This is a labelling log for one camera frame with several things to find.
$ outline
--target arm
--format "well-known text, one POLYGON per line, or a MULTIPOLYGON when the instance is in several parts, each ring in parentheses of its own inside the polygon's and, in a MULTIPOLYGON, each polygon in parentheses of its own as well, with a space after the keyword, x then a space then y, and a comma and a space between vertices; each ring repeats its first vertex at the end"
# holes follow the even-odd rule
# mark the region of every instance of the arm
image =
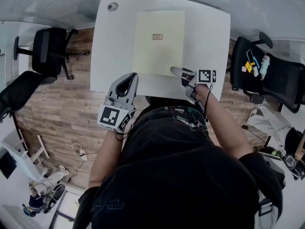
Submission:
POLYGON ((305 133, 304 133, 304 135, 302 137, 302 140, 300 141, 299 146, 297 147, 296 152, 295 152, 295 157, 297 157, 298 159, 302 159, 302 157, 305 154, 305 150, 303 149, 304 148, 304 143, 305 143, 305 133))
MULTIPOLYGON (((206 85, 196 86, 196 99, 204 106, 209 89, 206 85)), ((237 121, 220 105, 210 93, 206 114, 216 134, 220 146, 236 158, 252 153, 248 139, 237 121)))
POLYGON ((37 195, 37 192, 36 192, 35 188, 33 187, 31 196, 32 196, 33 198, 35 198, 36 195, 37 195))
MULTIPOLYGON (((88 188, 99 187, 103 179, 109 175, 117 165, 122 151, 123 140, 116 139, 114 131, 108 131, 105 140, 95 158, 90 172, 88 188)), ((123 139, 122 135, 117 134, 118 139, 123 139)))

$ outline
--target power strip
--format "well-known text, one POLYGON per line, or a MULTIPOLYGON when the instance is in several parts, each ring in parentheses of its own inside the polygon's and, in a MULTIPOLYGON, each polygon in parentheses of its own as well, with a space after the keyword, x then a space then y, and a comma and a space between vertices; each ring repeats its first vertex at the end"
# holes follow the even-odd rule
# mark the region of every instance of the power strip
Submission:
POLYGON ((88 160, 88 159, 87 159, 87 155, 86 155, 86 153, 85 153, 84 150, 81 149, 81 150, 79 151, 79 153, 80 153, 80 155, 81 155, 81 159, 82 159, 82 160, 88 160))

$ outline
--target white table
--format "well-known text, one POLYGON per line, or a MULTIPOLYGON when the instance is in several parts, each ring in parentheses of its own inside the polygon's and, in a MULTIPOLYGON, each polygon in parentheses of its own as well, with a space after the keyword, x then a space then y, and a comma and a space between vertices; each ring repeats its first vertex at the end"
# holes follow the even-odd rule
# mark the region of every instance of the white table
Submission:
MULTIPOLYGON (((101 0, 91 53, 91 91, 107 92, 113 81, 132 72, 134 31, 138 12, 185 11, 183 67, 214 68, 217 83, 213 94, 220 99, 228 58, 230 15, 188 0, 101 0), (119 7, 109 12, 116 2, 119 7)), ((139 74, 137 94, 187 99, 180 78, 139 74)))
MULTIPOLYGON (((299 131, 305 129, 305 106, 301 105, 298 113, 294 114, 283 106, 281 114, 299 131)), ((271 137, 270 146, 278 148, 278 143, 271 137)), ((282 161, 272 160, 285 173, 286 187, 283 189, 283 213, 275 229, 301 228, 305 222, 305 179, 295 181, 291 172, 282 161)))

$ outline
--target hair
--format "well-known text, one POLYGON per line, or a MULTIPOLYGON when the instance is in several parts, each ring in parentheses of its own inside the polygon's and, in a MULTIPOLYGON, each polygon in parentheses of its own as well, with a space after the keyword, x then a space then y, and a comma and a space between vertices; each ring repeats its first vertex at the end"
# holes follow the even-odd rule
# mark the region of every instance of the hair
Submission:
POLYGON ((30 216, 30 217, 35 217, 36 216, 36 212, 35 211, 29 212, 26 207, 23 208, 23 212, 24 212, 24 214, 26 214, 27 216, 30 216))

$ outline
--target black office chair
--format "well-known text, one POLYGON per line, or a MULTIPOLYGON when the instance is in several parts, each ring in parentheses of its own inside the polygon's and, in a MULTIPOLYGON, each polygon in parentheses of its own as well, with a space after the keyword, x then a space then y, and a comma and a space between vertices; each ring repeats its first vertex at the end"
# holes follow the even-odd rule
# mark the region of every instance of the black office chair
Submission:
POLYGON ((32 56, 32 69, 40 74, 57 76, 64 69, 67 80, 73 80, 73 75, 68 75, 67 63, 70 62, 69 56, 90 55, 90 51, 66 52, 69 40, 77 30, 70 31, 66 38, 67 31, 62 28, 48 28, 36 32, 33 44, 33 51, 18 47, 19 37, 16 37, 14 44, 14 60, 17 60, 19 53, 32 56))
POLYGON ((61 68, 64 69, 66 78, 73 80, 73 75, 68 75, 65 60, 70 62, 69 55, 90 55, 90 51, 66 52, 72 34, 76 33, 77 30, 71 30, 66 38, 65 29, 40 30, 36 32, 33 51, 19 48, 19 37, 16 37, 14 60, 17 60, 19 53, 32 55, 32 68, 36 72, 25 71, 0 93, 0 123, 10 112, 20 110, 39 85, 55 82, 61 73, 61 68))
POLYGON ((261 75, 254 77, 252 73, 242 72, 242 66, 248 61, 247 51, 251 50, 253 56, 261 66, 265 53, 256 45, 265 43, 270 48, 273 43, 270 38, 260 32, 260 40, 251 42, 244 37, 236 41, 231 57, 232 90, 243 89, 244 94, 250 97, 254 104, 261 104, 264 95, 270 95, 283 103, 291 112, 298 112, 300 105, 305 104, 305 66, 301 63, 281 60, 267 53, 270 65, 263 81, 261 75))
POLYGON ((57 77, 25 71, 0 93, 0 123, 10 113, 20 110, 38 86, 51 84, 57 77))

